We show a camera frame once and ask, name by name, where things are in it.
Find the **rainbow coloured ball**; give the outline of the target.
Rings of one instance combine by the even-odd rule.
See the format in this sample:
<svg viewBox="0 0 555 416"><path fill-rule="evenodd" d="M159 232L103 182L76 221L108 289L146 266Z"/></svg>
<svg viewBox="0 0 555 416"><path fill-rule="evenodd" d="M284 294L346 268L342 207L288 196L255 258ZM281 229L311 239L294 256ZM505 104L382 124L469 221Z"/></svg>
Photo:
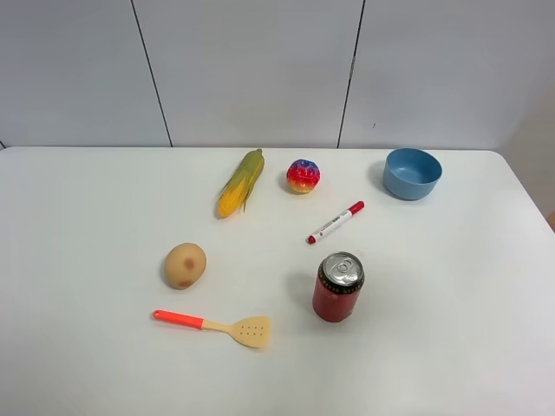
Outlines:
<svg viewBox="0 0 555 416"><path fill-rule="evenodd" d="M317 164L307 159L295 160L286 173L286 180L291 190L301 194L313 191L320 178Z"/></svg>

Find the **corn cob with husk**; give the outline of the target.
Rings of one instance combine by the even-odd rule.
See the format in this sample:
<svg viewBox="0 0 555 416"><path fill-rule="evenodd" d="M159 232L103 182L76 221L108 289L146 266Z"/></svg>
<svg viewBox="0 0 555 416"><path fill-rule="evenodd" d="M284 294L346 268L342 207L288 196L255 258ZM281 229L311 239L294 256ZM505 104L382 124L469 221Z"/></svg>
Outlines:
<svg viewBox="0 0 555 416"><path fill-rule="evenodd" d="M248 198L264 169L264 155L259 148L248 152L222 189L217 203L220 218L227 218L240 207L245 208Z"/></svg>

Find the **red white marker pen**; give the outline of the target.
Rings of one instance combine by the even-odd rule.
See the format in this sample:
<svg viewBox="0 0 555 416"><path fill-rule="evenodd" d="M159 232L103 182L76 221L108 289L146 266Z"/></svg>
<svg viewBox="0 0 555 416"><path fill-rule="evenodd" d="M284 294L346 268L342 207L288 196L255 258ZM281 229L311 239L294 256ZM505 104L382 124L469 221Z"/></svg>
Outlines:
<svg viewBox="0 0 555 416"><path fill-rule="evenodd" d="M349 221L354 215L364 208L365 204L363 201L357 201L350 208L342 211L329 222L321 226L316 231L312 232L307 238L306 242L310 245L316 244L322 238L328 236L331 232L342 226L345 222Z"/></svg>

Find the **red soda can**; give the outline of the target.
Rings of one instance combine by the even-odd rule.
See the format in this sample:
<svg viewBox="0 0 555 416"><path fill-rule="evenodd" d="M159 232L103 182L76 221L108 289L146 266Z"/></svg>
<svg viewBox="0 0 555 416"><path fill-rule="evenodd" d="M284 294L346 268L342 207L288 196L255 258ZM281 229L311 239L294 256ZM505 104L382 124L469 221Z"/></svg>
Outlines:
<svg viewBox="0 0 555 416"><path fill-rule="evenodd" d="M318 266L312 307L326 322L348 318L365 283L361 261L351 253L338 251L328 255Z"/></svg>

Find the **brown potato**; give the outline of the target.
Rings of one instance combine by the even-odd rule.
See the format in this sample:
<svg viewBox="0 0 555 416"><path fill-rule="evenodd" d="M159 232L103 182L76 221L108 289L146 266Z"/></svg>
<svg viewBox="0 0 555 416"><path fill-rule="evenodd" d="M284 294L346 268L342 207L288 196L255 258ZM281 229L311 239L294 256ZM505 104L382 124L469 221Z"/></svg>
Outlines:
<svg viewBox="0 0 555 416"><path fill-rule="evenodd" d="M183 243L166 256L164 277L174 289L187 289L195 284L206 269L206 254L197 245Z"/></svg>

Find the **blue bowl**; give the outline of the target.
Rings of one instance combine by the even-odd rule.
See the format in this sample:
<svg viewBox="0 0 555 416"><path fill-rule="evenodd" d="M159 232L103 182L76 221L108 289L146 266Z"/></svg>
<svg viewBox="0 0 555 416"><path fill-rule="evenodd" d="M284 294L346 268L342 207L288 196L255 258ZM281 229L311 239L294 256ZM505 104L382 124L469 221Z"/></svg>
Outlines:
<svg viewBox="0 0 555 416"><path fill-rule="evenodd" d="M441 163L430 153L398 148L385 159L382 183L397 198L420 200L433 191L442 173Z"/></svg>

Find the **orange handled beige spatula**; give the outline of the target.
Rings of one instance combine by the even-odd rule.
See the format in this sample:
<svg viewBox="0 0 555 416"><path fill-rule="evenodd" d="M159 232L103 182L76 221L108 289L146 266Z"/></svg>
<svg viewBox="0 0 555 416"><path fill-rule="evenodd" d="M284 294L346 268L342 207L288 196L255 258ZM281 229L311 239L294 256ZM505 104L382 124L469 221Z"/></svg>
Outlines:
<svg viewBox="0 0 555 416"><path fill-rule="evenodd" d="M155 310L153 318L158 321L195 328L201 331L224 333L248 348L264 348L268 343L271 332L271 319L267 316L253 316L233 324L223 324L196 316Z"/></svg>

